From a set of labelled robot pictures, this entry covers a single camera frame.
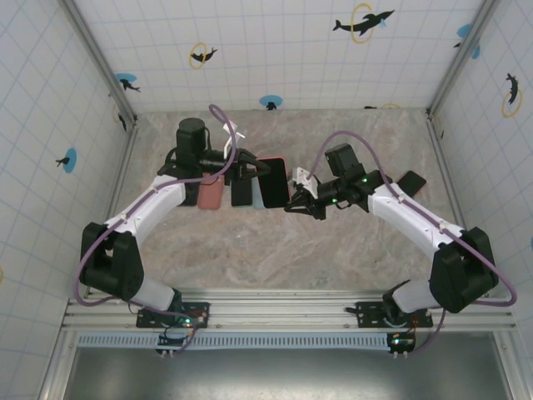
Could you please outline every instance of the white tiled wall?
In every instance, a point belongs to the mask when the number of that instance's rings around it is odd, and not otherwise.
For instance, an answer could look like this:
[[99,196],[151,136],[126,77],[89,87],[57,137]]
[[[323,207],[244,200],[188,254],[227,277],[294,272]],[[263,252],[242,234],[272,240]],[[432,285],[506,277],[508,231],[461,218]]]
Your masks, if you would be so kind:
[[[0,398],[35,398],[126,133],[56,0],[0,2]],[[67,174],[56,159],[69,148]]]
[[[436,121],[469,226],[488,232],[497,267],[516,285],[514,307],[533,361],[533,2],[502,2]],[[516,76],[521,90],[509,115]]]
[[[371,0],[372,11],[361,6],[354,23],[370,12],[394,13],[368,42],[355,43],[350,32],[332,29],[337,19],[350,24],[360,3],[78,1],[115,73],[137,77],[141,92],[126,94],[138,113],[205,110],[209,103],[262,109],[265,95],[293,109],[428,107],[462,40],[458,29],[482,1]],[[189,56],[200,42],[217,52],[196,70]]]

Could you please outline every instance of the phone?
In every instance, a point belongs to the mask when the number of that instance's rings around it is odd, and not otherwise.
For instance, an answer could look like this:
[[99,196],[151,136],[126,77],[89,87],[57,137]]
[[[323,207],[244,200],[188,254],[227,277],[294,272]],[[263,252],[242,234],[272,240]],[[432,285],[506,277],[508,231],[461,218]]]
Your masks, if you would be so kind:
[[259,179],[257,177],[252,178],[252,201],[254,208],[258,210],[265,208],[263,196],[261,195],[261,188],[259,187]]
[[290,201],[289,185],[286,181],[286,164],[283,157],[259,158],[270,167],[267,175],[258,177],[259,188],[265,208],[283,208]]
[[232,181],[232,207],[249,207],[252,203],[252,180]]
[[198,208],[201,210],[217,210],[222,203],[222,192],[224,191],[223,177],[216,177],[200,183],[198,193]]
[[397,182],[401,190],[403,190],[407,196],[413,198],[424,187],[427,180],[418,175],[416,172],[407,171],[406,174],[400,178]]

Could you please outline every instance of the white vent grille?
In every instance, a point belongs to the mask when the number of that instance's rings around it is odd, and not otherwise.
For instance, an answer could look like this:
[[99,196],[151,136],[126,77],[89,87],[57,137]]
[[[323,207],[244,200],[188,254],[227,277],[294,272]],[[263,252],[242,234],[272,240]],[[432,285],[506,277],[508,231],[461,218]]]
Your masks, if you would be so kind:
[[[181,334],[169,334],[180,338]],[[159,333],[85,332],[79,335],[83,348],[179,348],[158,346]],[[365,348],[387,350],[384,333],[216,333],[199,332],[191,350],[228,348]]]

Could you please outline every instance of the marble floor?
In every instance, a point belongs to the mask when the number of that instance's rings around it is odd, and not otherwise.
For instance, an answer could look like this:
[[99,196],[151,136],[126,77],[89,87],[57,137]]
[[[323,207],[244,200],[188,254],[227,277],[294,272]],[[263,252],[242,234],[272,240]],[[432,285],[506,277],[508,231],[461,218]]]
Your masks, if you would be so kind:
[[[412,169],[427,179],[416,200],[453,221],[422,110],[233,111],[229,118],[247,135],[241,147],[258,157],[282,155],[287,168],[309,169],[331,133],[360,133],[374,146],[394,180]],[[227,134],[208,111],[147,113],[120,194],[123,209],[152,181],[167,152],[176,146],[183,118],[197,117],[222,149]],[[368,151],[350,143],[367,171]],[[317,171],[331,178],[324,157]],[[146,275],[175,288],[387,289],[406,279],[428,278],[431,261],[392,226],[358,207],[327,210],[326,221],[282,209],[233,208],[225,187],[217,211],[177,207],[142,245]]]

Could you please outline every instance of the pink phone case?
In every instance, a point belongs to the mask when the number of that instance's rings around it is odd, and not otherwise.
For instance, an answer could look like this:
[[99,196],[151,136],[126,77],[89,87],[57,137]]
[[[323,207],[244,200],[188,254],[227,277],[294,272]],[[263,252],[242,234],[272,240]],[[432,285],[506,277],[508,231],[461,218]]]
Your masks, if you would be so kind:
[[[204,177],[208,177],[209,173],[204,173]],[[224,191],[224,177],[216,179],[208,179],[200,183],[200,191],[198,193],[198,208],[201,210],[217,210],[220,208],[222,202],[222,192]]]

